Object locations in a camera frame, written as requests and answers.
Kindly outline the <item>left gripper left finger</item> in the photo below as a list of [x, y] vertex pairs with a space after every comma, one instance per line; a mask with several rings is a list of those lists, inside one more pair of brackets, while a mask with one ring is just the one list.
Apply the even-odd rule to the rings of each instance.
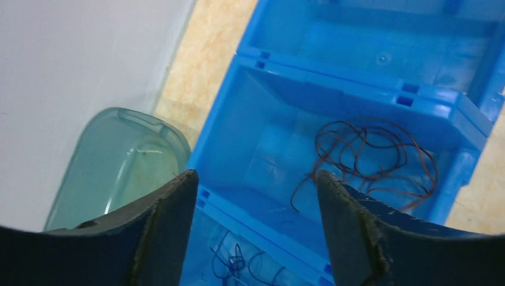
[[198, 174], [174, 179], [73, 229], [1, 228], [2, 285], [178, 285]]

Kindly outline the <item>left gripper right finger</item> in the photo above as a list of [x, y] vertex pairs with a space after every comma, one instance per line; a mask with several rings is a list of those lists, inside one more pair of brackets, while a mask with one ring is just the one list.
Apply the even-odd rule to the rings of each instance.
[[402, 213], [326, 170], [316, 187], [336, 285], [504, 284], [504, 235]]

